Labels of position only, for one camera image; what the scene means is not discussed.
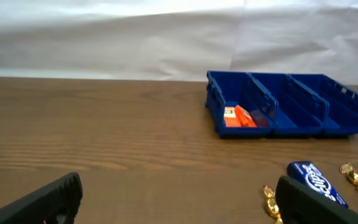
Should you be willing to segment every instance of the wooden table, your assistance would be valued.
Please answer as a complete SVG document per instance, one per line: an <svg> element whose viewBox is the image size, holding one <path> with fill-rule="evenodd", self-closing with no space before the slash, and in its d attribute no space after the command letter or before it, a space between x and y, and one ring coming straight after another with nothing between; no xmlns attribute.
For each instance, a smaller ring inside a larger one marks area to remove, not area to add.
<svg viewBox="0 0 358 224"><path fill-rule="evenodd" d="M222 140L205 98L205 83L0 78L0 207L77 171L76 224L273 223L259 190L311 160L358 212L338 172L358 169L358 135Z"/></svg>

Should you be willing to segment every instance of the white backdrop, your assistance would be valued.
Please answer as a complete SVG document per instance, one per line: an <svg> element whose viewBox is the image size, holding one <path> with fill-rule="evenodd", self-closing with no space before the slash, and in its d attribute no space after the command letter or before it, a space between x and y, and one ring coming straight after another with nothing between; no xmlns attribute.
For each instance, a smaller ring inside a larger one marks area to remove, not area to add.
<svg viewBox="0 0 358 224"><path fill-rule="evenodd" d="M358 84L358 0L0 0L0 76Z"/></svg>

